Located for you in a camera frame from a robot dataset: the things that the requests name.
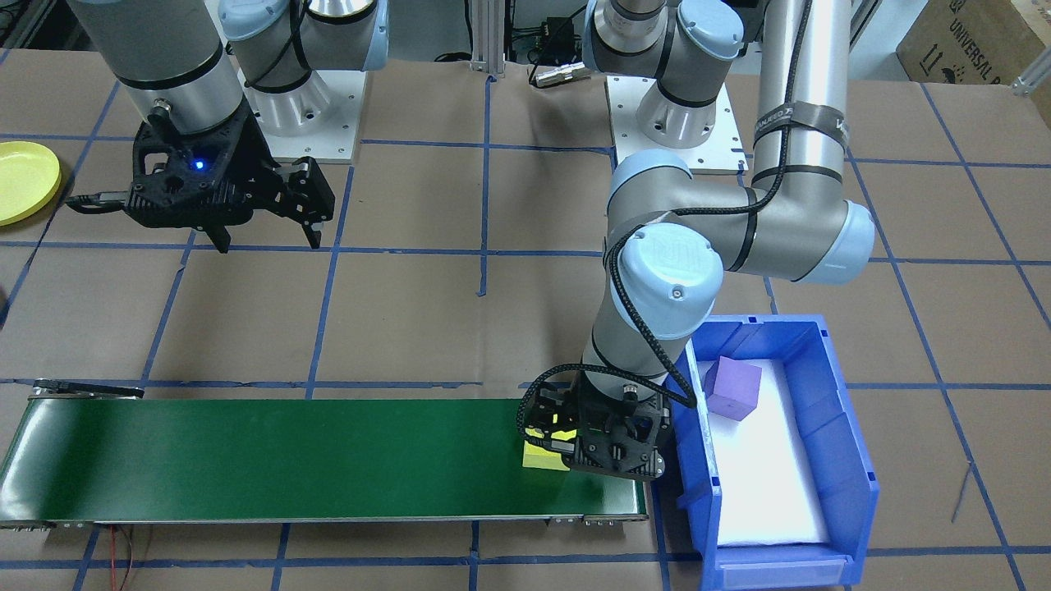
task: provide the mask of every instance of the cardboard box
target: cardboard box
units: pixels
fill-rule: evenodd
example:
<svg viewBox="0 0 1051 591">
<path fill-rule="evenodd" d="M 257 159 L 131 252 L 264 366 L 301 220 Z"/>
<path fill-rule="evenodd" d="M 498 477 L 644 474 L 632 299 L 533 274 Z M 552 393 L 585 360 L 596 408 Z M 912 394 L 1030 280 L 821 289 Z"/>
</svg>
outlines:
<svg viewBox="0 0 1051 591">
<path fill-rule="evenodd" d="M 1010 85 L 1051 45 L 1051 0 L 929 0 L 898 45 L 916 82 Z M 1031 98 L 1051 126 L 1051 81 Z"/>
</svg>

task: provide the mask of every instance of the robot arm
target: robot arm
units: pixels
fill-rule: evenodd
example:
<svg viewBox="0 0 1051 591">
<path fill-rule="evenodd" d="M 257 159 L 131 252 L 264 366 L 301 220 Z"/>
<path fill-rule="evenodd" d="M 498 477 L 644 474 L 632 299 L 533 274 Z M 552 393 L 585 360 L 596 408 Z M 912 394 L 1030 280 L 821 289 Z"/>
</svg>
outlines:
<svg viewBox="0 0 1051 591">
<path fill-rule="evenodd" d="M 721 0 L 592 0 L 584 63 L 607 74 L 656 79 L 636 113 L 650 139 L 672 148 L 700 145 L 716 122 L 716 99 L 745 28 Z"/>
<path fill-rule="evenodd" d="M 751 187 L 695 181 L 664 150 L 639 152 L 616 169 L 610 286 L 583 364 L 561 366 L 577 370 L 573 385 L 559 391 L 545 372 L 527 391 L 519 411 L 527 441 L 559 452 L 571 468 L 655 478 L 672 402 L 693 406 L 699 394 L 672 360 L 710 312 L 724 270 L 828 284 L 860 274 L 874 226 L 864 207 L 843 200 L 849 22 L 849 2 L 770 2 L 760 90 L 766 115 Z M 681 394 L 659 386 L 668 375 Z M 571 429 L 573 442 L 551 437 Z"/>
<path fill-rule="evenodd" d="M 251 8 L 269 18 L 240 22 L 235 41 L 243 44 L 239 58 L 246 75 L 257 78 L 249 78 L 254 91 L 287 98 L 308 86 L 313 66 L 383 65 L 385 0 L 315 1 L 309 16 L 309 0 L 229 3 L 224 21 L 236 21 L 233 17 Z M 147 227 L 193 227 L 223 252 L 230 244 L 226 226 L 267 209 L 298 223 L 310 246 L 320 246 L 335 198 L 314 159 L 288 166 L 273 160 L 257 121 L 262 114 L 246 101 L 202 0 L 70 0 L 69 5 L 144 123 L 132 148 L 128 190 L 78 196 L 67 205 L 83 213 L 123 210 Z M 356 53 L 345 50 L 344 43 L 339 57 L 311 52 L 314 61 L 305 61 L 304 47 L 332 42 L 344 33 L 369 41 L 360 42 L 365 48 Z M 372 35 L 379 40 L 373 42 Z M 282 45 L 264 43 L 275 38 Z M 314 118 L 302 102 L 295 106 L 297 116 Z"/>
</svg>

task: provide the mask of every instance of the metal mounting plate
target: metal mounting plate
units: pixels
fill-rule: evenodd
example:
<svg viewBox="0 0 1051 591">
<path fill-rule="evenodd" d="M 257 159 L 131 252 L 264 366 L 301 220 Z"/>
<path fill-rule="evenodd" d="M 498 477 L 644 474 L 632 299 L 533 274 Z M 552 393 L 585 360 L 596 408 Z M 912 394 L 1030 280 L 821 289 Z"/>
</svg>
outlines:
<svg viewBox="0 0 1051 591">
<path fill-rule="evenodd" d="M 653 84 L 652 78 L 610 76 L 605 79 L 617 164 L 637 151 L 662 148 L 678 155 L 691 170 L 700 175 L 736 175 L 739 170 L 748 169 L 725 85 L 716 99 L 718 115 L 708 140 L 695 148 L 674 149 L 647 138 L 635 120 L 635 111 Z"/>
<path fill-rule="evenodd" d="M 341 108 L 329 115 L 321 129 L 312 134 L 288 137 L 264 131 L 270 154 L 279 162 L 312 156 L 322 164 L 353 163 L 368 74 L 354 70 L 318 70 L 317 74 L 332 91 L 332 102 Z M 240 70 L 238 77 L 244 82 Z"/>
</svg>

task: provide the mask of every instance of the velcro strap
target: velcro strap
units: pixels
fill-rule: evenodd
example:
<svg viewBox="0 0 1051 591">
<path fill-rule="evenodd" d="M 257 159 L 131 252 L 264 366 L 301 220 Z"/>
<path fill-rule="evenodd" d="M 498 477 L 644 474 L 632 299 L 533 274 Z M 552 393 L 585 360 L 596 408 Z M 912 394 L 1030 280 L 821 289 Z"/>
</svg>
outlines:
<svg viewBox="0 0 1051 591">
<path fill-rule="evenodd" d="M 844 148 L 850 139 L 846 115 L 828 105 L 796 101 L 784 103 L 759 118 L 756 122 L 756 142 L 782 127 L 807 127 L 839 142 Z"/>
</svg>

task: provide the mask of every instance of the purple cube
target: purple cube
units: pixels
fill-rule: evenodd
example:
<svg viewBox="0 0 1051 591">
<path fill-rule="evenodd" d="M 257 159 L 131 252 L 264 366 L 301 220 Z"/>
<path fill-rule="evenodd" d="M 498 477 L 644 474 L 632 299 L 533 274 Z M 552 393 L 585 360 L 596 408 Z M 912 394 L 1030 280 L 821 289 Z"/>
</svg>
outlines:
<svg viewBox="0 0 1051 591">
<path fill-rule="evenodd" d="M 760 367 L 720 356 L 704 374 L 704 393 L 708 411 L 741 421 L 759 403 Z"/>
</svg>

